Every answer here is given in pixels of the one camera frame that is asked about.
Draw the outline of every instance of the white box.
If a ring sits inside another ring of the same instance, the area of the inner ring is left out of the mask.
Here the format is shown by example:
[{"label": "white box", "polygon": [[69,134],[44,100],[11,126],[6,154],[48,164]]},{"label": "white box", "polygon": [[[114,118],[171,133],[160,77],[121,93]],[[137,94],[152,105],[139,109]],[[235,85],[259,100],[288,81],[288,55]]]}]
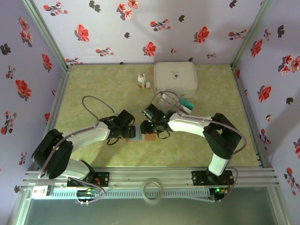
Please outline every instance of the white box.
[{"label": "white box", "polygon": [[197,88],[198,78],[192,62],[159,62],[154,65],[155,93],[171,90],[181,97],[191,98]]}]

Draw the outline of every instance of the light green floor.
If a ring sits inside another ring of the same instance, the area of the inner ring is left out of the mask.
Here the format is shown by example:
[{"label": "light green floor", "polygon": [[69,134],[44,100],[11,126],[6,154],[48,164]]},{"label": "light green floor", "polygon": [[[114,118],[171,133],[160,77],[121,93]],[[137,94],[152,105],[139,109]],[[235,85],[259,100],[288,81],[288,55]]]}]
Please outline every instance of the light green floor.
[{"label": "light green floor", "polygon": [[[153,88],[153,66],[74,66],[56,128],[61,132],[74,131],[95,123],[81,105],[85,95],[103,99],[118,112],[126,109],[135,117],[135,124],[140,124],[146,119],[141,111],[149,104],[154,91],[139,90],[137,74],[145,73]],[[196,96],[188,99],[195,105],[192,115],[224,114],[248,141],[247,147],[234,156],[231,165],[258,166],[230,66],[196,65],[196,70],[199,88]],[[86,105],[100,118],[112,115],[96,100],[87,99]],[[71,158],[84,159],[92,166],[208,166],[212,154],[204,138],[173,132],[170,138],[154,142],[120,140],[113,146],[107,146],[106,141],[93,143],[73,153]]]}]

